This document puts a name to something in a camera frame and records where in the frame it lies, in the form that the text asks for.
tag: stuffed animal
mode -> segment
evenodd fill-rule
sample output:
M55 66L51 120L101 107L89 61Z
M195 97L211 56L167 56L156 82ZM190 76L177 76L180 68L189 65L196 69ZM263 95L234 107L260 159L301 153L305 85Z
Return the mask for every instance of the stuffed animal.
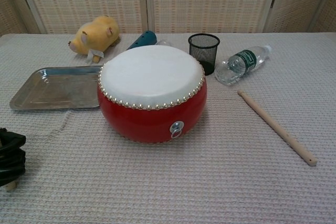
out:
M69 41L69 48L80 55L88 55L94 63L103 57L103 52L119 38L117 22L108 16L99 16L92 22L82 25L74 39Z

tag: drumstick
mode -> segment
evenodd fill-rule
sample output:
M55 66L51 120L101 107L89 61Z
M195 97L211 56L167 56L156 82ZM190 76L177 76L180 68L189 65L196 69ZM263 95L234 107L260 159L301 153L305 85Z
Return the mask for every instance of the drumstick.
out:
M238 94L244 99L244 101L264 119L264 121L278 133L279 136L289 144L294 151L299 154L304 161L310 166L316 166L317 159L314 155L308 151L302 144L300 144L295 138L289 135L289 133L281 127L269 114L266 113L251 97L249 97L243 90L238 90Z
M11 191L13 189L15 189L17 187L17 183L16 181L12 181L12 182L9 182L8 184L4 185L5 189L7 191Z

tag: bottle label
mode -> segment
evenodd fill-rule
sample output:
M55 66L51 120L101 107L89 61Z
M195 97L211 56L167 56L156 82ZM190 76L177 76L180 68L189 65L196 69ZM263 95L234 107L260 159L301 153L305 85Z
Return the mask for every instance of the bottle label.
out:
M245 63L245 73L249 72L257 64L257 57L250 50L243 50L243 51L237 53L236 55L244 61L244 63Z

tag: textured tablecloth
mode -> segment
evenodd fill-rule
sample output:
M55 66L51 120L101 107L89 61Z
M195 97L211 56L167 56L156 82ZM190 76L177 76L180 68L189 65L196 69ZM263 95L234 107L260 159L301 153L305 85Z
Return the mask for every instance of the textured tablecloth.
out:
M188 52L190 34L157 34ZM121 35L102 62L139 34ZM206 77L198 124L164 144L133 143L99 108L14 112L37 69L85 66L72 35L0 39L0 126L24 134L26 173L0 190L0 223L336 223L336 35L217 34L217 62L271 45L233 86ZM244 101L245 90L318 158L307 165Z

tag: drum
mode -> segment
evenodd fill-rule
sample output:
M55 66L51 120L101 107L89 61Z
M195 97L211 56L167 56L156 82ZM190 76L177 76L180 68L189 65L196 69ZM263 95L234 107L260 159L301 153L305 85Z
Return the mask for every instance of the drum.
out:
M99 72L98 101L121 135L159 143L187 133L206 103L204 70L186 52L150 45L122 52Z

